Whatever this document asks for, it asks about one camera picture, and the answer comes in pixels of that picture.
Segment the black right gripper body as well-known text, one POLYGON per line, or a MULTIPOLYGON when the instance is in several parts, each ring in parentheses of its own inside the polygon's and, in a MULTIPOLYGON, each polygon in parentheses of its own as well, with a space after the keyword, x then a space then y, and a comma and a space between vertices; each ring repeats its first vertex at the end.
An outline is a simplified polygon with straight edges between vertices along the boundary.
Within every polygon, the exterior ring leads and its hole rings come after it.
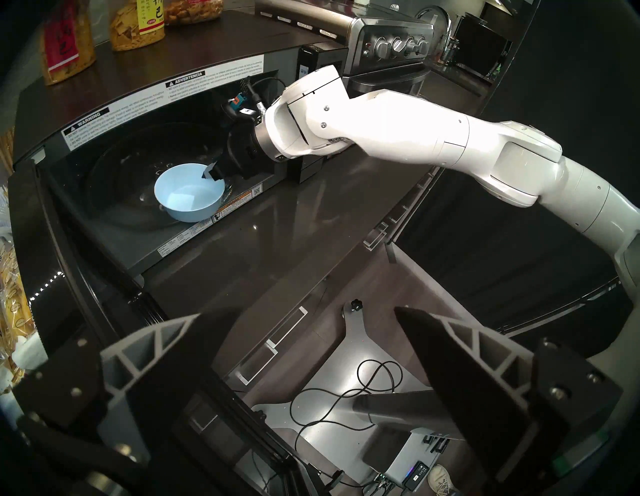
POLYGON ((228 133, 221 155, 221 177, 240 176, 251 179, 260 174, 274 174, 274 162, 260 147, 255 136, 255 123, 239 120, 228 133))

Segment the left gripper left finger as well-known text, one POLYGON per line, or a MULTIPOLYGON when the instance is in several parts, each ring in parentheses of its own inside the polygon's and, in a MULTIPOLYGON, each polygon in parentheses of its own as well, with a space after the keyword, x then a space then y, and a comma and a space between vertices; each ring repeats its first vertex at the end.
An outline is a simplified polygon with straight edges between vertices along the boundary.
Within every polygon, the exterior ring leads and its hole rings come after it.
POLYGON ((104 386, 112 396, 100 422, 105 445, 155 453, 197 393, 222 389, 222 398, 233 398, 213 362, 240 315, 240 309, 187 315, 139 329, 103 349, 104 386))

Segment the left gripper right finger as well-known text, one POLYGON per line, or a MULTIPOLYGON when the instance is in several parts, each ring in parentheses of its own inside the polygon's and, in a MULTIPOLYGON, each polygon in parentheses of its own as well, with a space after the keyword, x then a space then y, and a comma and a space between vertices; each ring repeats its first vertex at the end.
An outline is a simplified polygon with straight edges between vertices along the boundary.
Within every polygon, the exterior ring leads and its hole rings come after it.
POLYGON ((534 353, 478 324, 395 307, 435 395, 487 476, 508 480, 538 433, 524 395, 534 353))

